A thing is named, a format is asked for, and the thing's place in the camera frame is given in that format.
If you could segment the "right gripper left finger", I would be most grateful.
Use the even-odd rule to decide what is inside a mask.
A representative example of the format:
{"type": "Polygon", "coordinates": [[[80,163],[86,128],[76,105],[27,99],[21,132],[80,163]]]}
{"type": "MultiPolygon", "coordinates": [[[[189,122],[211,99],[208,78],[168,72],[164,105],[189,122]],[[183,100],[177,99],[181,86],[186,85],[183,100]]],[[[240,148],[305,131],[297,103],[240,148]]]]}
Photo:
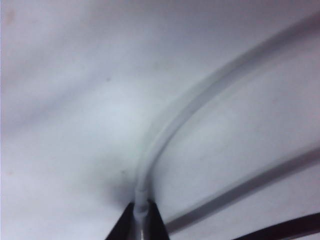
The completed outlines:
{"type": "Polygon", "coordinates": [[[109,232],[105,240],[126,240],[133,223],[134,203],[130,202],[109,232]]]}

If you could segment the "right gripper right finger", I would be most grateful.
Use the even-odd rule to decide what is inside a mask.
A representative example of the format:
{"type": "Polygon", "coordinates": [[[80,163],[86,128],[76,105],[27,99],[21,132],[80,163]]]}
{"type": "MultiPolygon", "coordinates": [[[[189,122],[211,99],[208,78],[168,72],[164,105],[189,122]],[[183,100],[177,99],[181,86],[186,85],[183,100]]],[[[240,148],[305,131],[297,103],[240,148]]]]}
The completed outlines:
{"type": "Polygon", "coordinates": [[[149,199],[149,239],[150,240],[170,240],[168,231],[163,222],[157,204],[149,199]]]}

